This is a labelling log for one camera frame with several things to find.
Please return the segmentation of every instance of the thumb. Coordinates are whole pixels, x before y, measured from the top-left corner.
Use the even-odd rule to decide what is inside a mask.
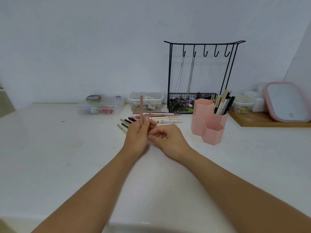
[[[142,128],[140,131],[144,134],[147,134],[148,129],[149,129],[149,124],[150,124],[150,118],[148,116],[144,117],[144,123],[142,124]]]
[[[151,141],[152,143],[156,144],[159,147],[162,147],[165,143],[165,139],[159,138],[159,137],[153,136],[153,135],[148,135],[148,140]]]

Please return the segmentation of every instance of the silver chain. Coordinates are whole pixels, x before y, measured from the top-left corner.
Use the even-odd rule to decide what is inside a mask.
[[[193,73],[193,68],[194,68],[194,59],[195,59],[195,57],[193,56],[192,62],[191,62],[191,70],[190,70],[190,76],[189,76],[188,89],[187,89],[187,99],[189,99],[190,85],[191,85],[192,73]]]
[[[183,59],[181,60],[180,71],[179,71],[177,83],[176,83],[176,86],[175,86],[175,89],[174,89],[174,93],[175,93],[175,90],[176,90],[176,87],[177,87],[177,84],[178,84],[178,80],[179,80],[179,77],[180,77],[180,81],[179,81],[179,86],[178,86],[178,91],[177,91],[177,93],[179,92],[180,82],[181,82],[181,76],[182,76],[182,74],[183,74],[183,68],[184,68],[184,61],[185,61],[185,57],[183,56]]]

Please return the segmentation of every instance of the black metal rack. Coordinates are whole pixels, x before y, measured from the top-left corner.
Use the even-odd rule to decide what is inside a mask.
[[[229,57],[229,60],[228,60],[228,63],[227,63],[226,72],[225,72],[224,79],[223,79],[223,82],[222,82],[222,85],[221,85],[221,89],[220,89],[220,93],[219,93],[219,94],[221,94],[223,86],[224,86],[225,79],[227,77],[227,72],[228,72],[228,68],[229,68],[229,65],[230,65],[232,53],[234,51],[234,46],[236,46],[236,47],[235,47],[234,55],[233,55],[233,58],[232,58],[230,70],[229,70],[229,73],[228,73],[228,78],[227,78],[225,89],[227,88],[227,85],[228,85],[228,82],[229,82],[229,78],[230,78],[232,66],[233,66],[233,63],[234,63],[234,60],[235,60],[235,55],[236,55],[236,51],[238,49],[238,45],[240,43],[244,43],[246,41],[238,41],[238,42],[234,42],[234,43],[204,43],[204,44],[203,43],[202,44],[201,43],[200,44],[196,44],[196,43],[170,43],[170,42],[167,42],[167,41],[164,41],[164,42],[165,43],[169,43],[169,82],[168,82],[168,89],[167,89],[167,108],[169,109],[169,112],[179,112],[179,113],[182,113],[182,114],[192,114],[193,113],[193,109],[192,109],[192,107],[188,106],[187,100],[189,98],[195,98],[196,97],[196,93],[189,93],[189,94],[187,94],[187,93],[170,93],[169,92],[170,80],[171,80],[171,66],[172,66],[173,45],[183,45],[183,52],[182,52],[183,57],[186,54],[186,52],[184,51],[185,45],[193,46],[193,53],[192,53],[193,57],[196,56],[195,46],[204,46],[203,56],[206,57],[207,54],[208,54],[208,51],[205,53],[205,46],[206,45],[214,45],[215,46],[214,57],[217,57],[218,54],[219,54],[219,51],[217,51],[217,53],[216,53],[217,46],[218,45],[227,45],[225,53],[224,53],[224,56],[228,57],[230,55],[230,57]],[[231,48],[231,51],[229,51],[227,53],[228,46],[232,46],[232,48]],[[211,98],[213,98],[213,99],[216,99],[217,96],[218,96],[216,93],[202,93],[202,94],[203,95],[210,95]],[[183,101],[180,101],[180,100],[173,101],[174,98],[183,98]]]

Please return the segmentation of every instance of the hand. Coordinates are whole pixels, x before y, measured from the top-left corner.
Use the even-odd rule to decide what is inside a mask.
[[[179,161],[192,150],[175,124],[158,126],[148,134],[149,141],[159,146],[168,157],[174,160]]]
[[[128,127],[124,145],[121,149],[126,155],[130,154],[136,160],[148,144],[148,131],[155,128],[158,123],[148,116],[144,116],[143,125],[140,121],[131,123]]]

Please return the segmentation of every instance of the plastic storage box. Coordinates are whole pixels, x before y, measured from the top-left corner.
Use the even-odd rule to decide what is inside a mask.
[[[144,107],[143,111],[161,111],[163,93],[162,92],[132,92],[127,98],[128,103],[131,105],[132,112],[140,111],[140,96],[143,96]]]
[[[80,114],[119,115],[124,107],[121,96],[102,97],[100,101],[82,101],[77,105]]]
[[[235,99],[232,103],[231,110],[235,113],[248,113],[252,111],[254,106],[254,101],[251,99],[242,96],[242,95],[234,95]]]
[[[260,95],[259,92],[248,91],[244,92],[243,95],[254,101],[254,106],[252,108],[253,112],[268,112],[266,100],[263,96]]]

